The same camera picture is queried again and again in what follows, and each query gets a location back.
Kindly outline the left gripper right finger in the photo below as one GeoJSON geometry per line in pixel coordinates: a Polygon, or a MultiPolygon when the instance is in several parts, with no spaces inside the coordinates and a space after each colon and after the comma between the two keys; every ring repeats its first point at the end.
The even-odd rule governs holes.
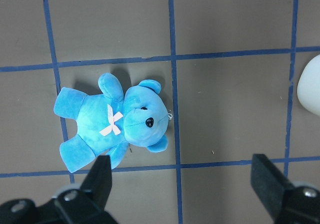
{"type": "Polygon", "coordinates": [[[320,190],[290,181],[266,155],[252,156],[250,184],[275,224],[320,222],[320,190]]]}

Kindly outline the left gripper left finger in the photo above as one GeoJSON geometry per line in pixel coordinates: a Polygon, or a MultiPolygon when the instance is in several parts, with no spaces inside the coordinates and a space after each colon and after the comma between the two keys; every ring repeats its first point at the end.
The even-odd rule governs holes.
{"type": "Polygon", "coordinates": [[[109,156],[98,156],[80,186],[63,189],[54,201],[63,224],[116,224],[105,211],[112,189],[109,156]]]}

